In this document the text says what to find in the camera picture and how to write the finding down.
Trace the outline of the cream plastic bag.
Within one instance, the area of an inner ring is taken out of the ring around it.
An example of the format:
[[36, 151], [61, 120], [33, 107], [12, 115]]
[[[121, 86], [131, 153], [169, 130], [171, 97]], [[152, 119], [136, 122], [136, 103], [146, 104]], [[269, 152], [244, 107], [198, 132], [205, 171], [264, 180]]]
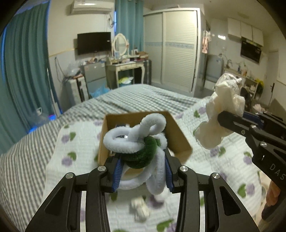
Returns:
[[196, 129], [196, 141], [205, 149], [218, 146], [232, 131], [222, 127], [218, 115], [223, 112], [243, 116], [245, 98], [240, 96], [242, 78], [223, 74], [215, 84], [214, 92], [206, 103], [208, 121], [203, 121]]

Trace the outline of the small white cloth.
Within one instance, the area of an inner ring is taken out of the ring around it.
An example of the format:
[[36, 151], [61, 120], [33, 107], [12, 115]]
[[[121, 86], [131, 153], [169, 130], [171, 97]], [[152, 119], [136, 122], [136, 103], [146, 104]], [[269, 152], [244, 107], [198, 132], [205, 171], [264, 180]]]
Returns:
[[133, 198], [131, 200], [131, 208], [135, 210], [136, 221], [146, 221], [150, 217], [149, 208], [142, 196]]

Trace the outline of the white green fuzzy loop toy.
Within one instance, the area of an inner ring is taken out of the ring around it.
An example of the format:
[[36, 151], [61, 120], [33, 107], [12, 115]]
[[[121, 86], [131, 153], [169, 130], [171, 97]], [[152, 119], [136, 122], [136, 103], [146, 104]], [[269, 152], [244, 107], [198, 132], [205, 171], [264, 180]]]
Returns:
[[111, 183], [108, 192], [131, 190], [146, 184], [148, 191], [159, 195], [166, 186], [165, 148], [163, 135], [166, 118], [159, 113], [146, 115], [134, 127], [116, 127], [104, 138], [105, 147], [114, 153], [107, 159]]

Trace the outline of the grey checked bed sheet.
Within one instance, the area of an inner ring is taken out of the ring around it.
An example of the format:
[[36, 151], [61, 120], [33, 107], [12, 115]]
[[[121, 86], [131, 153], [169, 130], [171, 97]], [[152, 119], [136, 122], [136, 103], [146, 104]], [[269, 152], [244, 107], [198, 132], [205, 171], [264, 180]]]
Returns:
[[168, 111], [176, 119], [203, 101], [150, 85], [130, 85], [111, 90], [73, 106], [56, 120], [24, 136], [1, 155], [1, 208], [18, 231], [24, 231], [41, 204], [46, 180], [46, 166], [57, 143], [72, 144], [78, 137], [72, 125], [91, 121], [99, 128], [107, 114], [143, 111]]

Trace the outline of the white floral quilted blanket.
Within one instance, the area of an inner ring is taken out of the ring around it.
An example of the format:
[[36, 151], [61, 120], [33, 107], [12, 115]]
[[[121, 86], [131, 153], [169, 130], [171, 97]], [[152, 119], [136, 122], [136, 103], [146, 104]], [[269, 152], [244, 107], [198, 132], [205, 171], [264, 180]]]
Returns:
[[[184, 133], [193, 151], [183, 163], [195, 172], [209, 175], [213, 172], [228, 183], [251, 216], [256, 216], [265, 198], [260, 171], [252, 163], [252, 151], [242, 136], [232, 133], [210, 150], [196, 143], [194, 132], [207, 120], [206, 100], [203, 99], [176, 116], [175, 121]], [[66, 123], [58, 133], [54, 153], [46, 167], [46, 198], [62, 177], [72, 172], [89, 173], [98, 167], [97, 155], [103, 122], [78, 121]], [[161, 194], [146, 187], [146, 180], [156, 173], [153, 161], [148, 174], [128, 169], [116, 194], [108, 194], [107, 209], [110, 227], [114, 231], [174, 231], [179, 195], [172, 194], [165, 184]]]

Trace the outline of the brown white cardboard box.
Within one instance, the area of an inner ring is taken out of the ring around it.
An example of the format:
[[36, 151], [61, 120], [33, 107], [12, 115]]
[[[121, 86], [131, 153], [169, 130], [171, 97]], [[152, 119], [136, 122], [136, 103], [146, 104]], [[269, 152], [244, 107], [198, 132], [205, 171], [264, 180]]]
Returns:
[[131, 189], [143, 183], [183, 186], [180, 170], [192, 148], [168, 112], [107, 115], [99, 145], [99, 163], [106, 170], [101, 184], [108, 190]]

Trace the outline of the black range hood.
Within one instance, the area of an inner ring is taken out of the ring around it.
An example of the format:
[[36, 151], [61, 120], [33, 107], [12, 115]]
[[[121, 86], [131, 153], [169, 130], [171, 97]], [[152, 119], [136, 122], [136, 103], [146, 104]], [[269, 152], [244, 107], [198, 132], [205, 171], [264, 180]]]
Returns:
[[240, 55], [258, 64], [262, 53], [261, 47], [260, 44], [242, 37]]

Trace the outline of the white sliding wardrobe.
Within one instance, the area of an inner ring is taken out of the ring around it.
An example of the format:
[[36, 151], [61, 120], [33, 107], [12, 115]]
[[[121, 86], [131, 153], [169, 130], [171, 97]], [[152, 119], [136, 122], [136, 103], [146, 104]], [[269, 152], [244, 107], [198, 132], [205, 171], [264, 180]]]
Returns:
[[151, 84], [194, 96], [205, 19], [199, 8], [172, 8], [144, 15], [144, 51], [152, 62]]

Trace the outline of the teal window curtain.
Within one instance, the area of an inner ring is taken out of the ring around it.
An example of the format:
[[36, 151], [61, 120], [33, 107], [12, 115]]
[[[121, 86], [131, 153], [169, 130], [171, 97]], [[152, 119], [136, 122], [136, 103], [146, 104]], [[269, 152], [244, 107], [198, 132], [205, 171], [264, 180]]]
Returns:
[[24, 6], [1, 33], [1, 154], [55, 114], [49, 8], [50, 1]]

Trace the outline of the grey mini fridge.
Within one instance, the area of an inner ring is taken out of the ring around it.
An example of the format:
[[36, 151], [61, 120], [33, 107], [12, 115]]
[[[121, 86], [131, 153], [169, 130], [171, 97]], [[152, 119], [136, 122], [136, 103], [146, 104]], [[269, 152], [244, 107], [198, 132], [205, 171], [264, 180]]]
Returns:
[[83, 71], [89, 98], [96, 98], [109, 92], [104, 63], [97, 62], [84, 65]]

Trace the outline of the oval vanity mirror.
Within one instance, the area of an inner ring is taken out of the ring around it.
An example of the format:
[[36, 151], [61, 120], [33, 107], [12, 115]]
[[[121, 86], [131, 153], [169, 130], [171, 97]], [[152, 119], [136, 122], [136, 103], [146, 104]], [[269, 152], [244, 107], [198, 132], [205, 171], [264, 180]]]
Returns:
[[121, 33], [117, 34], [112, 41], [112, 52], [114, 57], [118, 59], [124, 56], [127, 53], [128, 48], [128, 39]]

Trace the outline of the black wall television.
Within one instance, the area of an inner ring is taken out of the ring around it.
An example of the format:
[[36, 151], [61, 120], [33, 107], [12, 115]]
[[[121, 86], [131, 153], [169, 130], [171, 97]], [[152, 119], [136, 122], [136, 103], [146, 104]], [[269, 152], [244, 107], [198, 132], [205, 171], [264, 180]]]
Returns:
[[78, 55], [111, 51], [110, 32], [89, 32], [77, 35]]

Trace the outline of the white wall air conditioner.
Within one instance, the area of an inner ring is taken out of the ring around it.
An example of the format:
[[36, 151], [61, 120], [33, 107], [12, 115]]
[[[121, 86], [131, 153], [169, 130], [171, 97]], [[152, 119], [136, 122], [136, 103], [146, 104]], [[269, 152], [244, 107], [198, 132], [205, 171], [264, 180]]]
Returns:
[[108, 14], [115, 7], [113, 1], [73, 1], [71, 14]]

